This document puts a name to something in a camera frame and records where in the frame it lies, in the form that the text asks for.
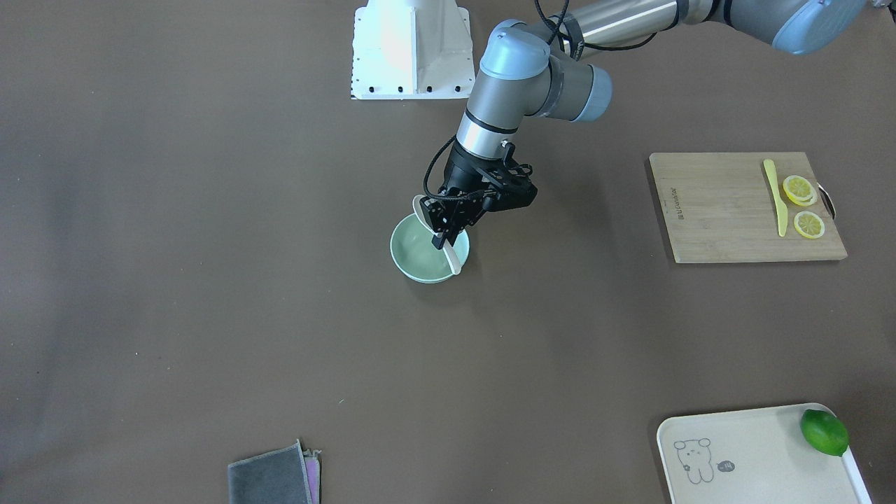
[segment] light green bowl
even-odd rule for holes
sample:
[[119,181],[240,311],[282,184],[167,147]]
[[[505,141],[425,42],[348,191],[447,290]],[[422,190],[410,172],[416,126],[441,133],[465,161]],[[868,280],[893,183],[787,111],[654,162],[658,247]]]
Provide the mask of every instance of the light green bowl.
[[[445,253],[433,247],[433,233],[415,214],[408,215],[395,226],[389,249],[398,269],[411,280],[420,283],[439,283],[452,277]],[[461,231],[454,241],[454,251],[461,265],[470,256],[470,237]]]

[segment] white metal bracket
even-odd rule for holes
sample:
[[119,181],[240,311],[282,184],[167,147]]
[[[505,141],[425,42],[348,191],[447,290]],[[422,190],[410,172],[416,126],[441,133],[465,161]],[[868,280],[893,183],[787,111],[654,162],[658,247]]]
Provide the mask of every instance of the white metal bracket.
[[468,98],[470,13],[454,0],[369,0],[355,11],[351,98]]

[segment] cloth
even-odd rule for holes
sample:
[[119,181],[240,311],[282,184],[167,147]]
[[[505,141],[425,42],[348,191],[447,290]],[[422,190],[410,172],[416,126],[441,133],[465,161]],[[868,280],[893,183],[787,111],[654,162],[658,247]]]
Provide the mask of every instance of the cloth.
[[[297,440],[291,447],[228,465],[230,504],[319,504],[319,453],[303,452]],[[310,479],[306,458],[313,466]]]

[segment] bear drawing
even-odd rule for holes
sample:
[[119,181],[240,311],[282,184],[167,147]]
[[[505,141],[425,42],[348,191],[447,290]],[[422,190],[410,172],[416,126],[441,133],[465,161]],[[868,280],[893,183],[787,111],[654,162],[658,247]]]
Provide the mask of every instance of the bear drawing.
[[676,441],[674,446],[678,451],[678,461],[687,472],[687,479],[691,480],[691,483],[712,481],[713,472],[710,463],[712,454],[708,439]]

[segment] lemon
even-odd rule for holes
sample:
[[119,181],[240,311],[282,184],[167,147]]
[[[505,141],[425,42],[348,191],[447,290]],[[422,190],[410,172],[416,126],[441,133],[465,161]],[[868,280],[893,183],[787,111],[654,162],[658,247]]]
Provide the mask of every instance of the lemon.
[[799,429],[812,448],[832,456],[843,456],[849,447],[846,426],[834,415],[819,410],[806,410]]
[[809,239],[820,238],[824,234],[824,221],[818,215],[804,210],[793,218],[793,227]]
[[812,187],[812,183],[799,175],[791,175],[781,183],[784,194],[794,204],[809,206],[818,201],[818,193]]

